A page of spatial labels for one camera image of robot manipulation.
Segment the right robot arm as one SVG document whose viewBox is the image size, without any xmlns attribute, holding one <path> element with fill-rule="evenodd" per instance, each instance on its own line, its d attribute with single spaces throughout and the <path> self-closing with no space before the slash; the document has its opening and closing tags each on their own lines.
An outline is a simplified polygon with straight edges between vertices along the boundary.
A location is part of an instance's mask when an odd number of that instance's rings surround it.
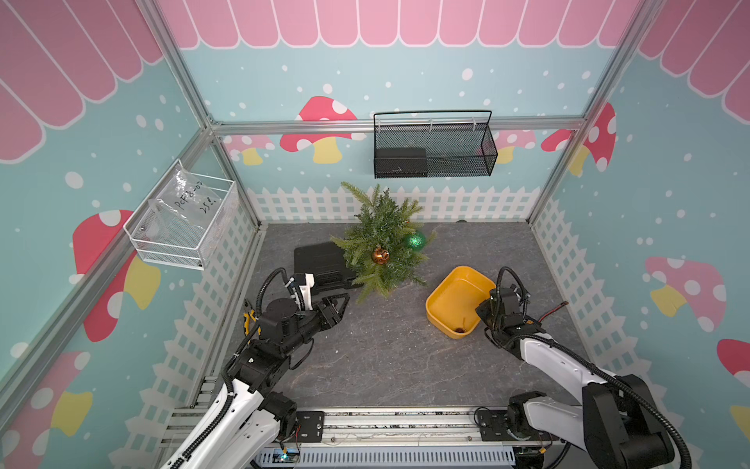
<svg viewBox="0 0 750 469">
<path fill-rule="evenodd" d="M 598 367 L 560 344 L 527 312 L 529 291 L 510 267 L 500 268 L 478 306 L 484 335 L 499 350 L 536 367 L 576 400 L 565 405 L 541 392 L 513 396 L 506 428 L 517 439 L 558 437 L 585 451 L 599 468 L 693 467 L 677 427 L 656 406 L 650 387 L 634 374 Z"/>
</svg>

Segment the yellow plastic bin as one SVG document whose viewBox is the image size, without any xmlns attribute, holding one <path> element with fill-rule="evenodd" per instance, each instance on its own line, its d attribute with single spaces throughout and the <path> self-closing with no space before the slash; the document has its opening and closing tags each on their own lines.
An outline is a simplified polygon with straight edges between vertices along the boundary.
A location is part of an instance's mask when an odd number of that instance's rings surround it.
<svg viewBox="0 0 750 469">
<path fill-rule="evenodd" d="M 459 266 L 439 284 L 426 300 L 428 321 L 455 340 L 471 334 L 480 323 L 476 308 L 488 299 L 495 283 L 468 266 Z M 464 328 L 464 334 L 456 333 Z"/>
</svg>

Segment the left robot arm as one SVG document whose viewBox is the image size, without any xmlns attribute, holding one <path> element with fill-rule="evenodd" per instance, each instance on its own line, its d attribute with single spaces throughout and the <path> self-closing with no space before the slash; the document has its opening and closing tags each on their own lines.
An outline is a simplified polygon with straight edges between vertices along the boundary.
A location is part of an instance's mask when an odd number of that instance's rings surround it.
<svg viewBox="0 0 750 469">
<path fill-rule="evenodd" d="M 221 388 L 166 468 L 253 468 L 272 443 L 300 434 L 297 405 L 275 385 L 298 369 L 293 354 L 338 326 L 351 296 L 315 295 L 314 275 L 273 270 L 259 288 L 246 336 L 220 371 Z"/>
</svg>

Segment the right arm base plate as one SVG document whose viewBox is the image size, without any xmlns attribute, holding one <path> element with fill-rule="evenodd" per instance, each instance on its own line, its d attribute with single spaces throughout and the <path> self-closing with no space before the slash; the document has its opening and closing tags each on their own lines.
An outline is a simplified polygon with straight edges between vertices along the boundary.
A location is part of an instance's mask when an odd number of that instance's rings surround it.
<svg viewBox="0 0 750 469">
<path fill-rule="evenodd" d="M 480 432 L 483 442 L 533 442 L 540 445 L 552 444 L 556 438 L 547 432 L 533 429 L 516 429 L 505 408 L 486 408 L 480 406 L 473 414 L 474 424 Z"/>
</svg>

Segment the copper shiny ball ornament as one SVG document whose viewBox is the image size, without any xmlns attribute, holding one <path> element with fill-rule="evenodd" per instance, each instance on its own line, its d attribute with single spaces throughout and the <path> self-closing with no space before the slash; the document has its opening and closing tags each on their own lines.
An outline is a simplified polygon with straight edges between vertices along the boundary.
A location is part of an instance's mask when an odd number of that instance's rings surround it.
<svg viewBox="0 0 750 469">
<path fill-rule="evenodd" d="M 390 252 L 378 246 L 371 255 L 372 261 L 377 265 L 386 265 L 390 260 Z"/>
</svg>

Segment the green glitter ball ornament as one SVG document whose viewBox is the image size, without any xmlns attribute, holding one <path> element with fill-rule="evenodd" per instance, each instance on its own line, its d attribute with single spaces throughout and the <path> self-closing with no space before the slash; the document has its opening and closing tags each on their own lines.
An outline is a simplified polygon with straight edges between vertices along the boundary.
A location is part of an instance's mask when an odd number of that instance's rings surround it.
<svg viewBox="0 0 750 469">
<path fill-rule="evenodd" d="M 422 232 L 415 232 L 407 239 L 408 246 L 415 251 L 422 250 L 427 245 L 427 242 L 427 236 Z"/>
</svg>

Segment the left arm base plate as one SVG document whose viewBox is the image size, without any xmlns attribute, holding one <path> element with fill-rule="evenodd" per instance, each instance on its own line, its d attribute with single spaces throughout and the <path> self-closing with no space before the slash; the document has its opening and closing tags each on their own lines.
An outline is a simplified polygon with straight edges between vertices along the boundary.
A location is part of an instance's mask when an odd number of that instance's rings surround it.
<svg viewBox="0 0 750 469">
<path fill-rule="evenodd" d="M 324 412 L 291 412 L 275 415 L 256 410 L 241 429 L 241 437 L 260 437 L 269 443 L 321 443 L 325 423 Z"/>
</svg>

